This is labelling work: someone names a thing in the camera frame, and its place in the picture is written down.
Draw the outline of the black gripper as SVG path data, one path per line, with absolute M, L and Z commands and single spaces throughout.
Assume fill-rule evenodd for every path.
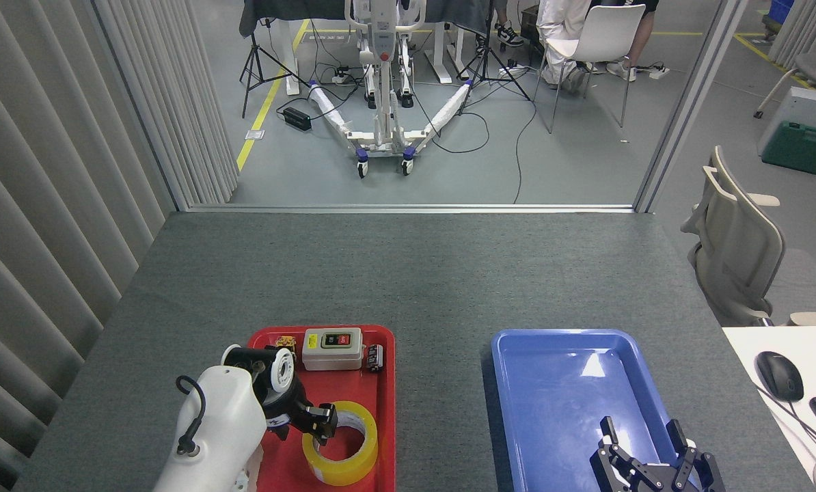
M 307 399 L 304 386 L 293 376 L 285 392 L 277 392 L 271 385 L 271 377 L 263 377 L 267 392 L 263 400 L 263 411 L 267 419 L 267 430 L 279 439 L 287 439 L 289 426 L 303 433 L 303 445 L 326 446 L 333 438 L 338 426 L 338 414 L 334 404 L 312 406 Z
M 674 467 L 645 465 L 630 456 L 618 444 L 611 417 L 599 423 L 602 439 L 591 456 L 591 467 L 601 491 L 726 491 L 716 458 L 710 452 L 701 452 L 686 439 L 676 418 L 668 421 L 668 438 L 677 453 Z M 697 489 L 689 481 L 696 472 L 701 481 Z

